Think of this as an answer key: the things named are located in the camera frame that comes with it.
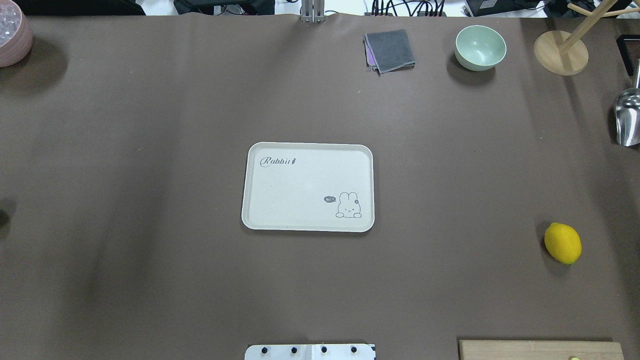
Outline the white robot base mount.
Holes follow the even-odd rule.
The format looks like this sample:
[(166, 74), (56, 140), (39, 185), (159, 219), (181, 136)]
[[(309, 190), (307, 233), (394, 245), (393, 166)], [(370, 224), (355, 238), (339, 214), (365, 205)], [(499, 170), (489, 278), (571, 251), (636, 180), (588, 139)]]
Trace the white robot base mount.
[(245, 360), (375, 360), (375, 346), (366, 343), (254, 344)]

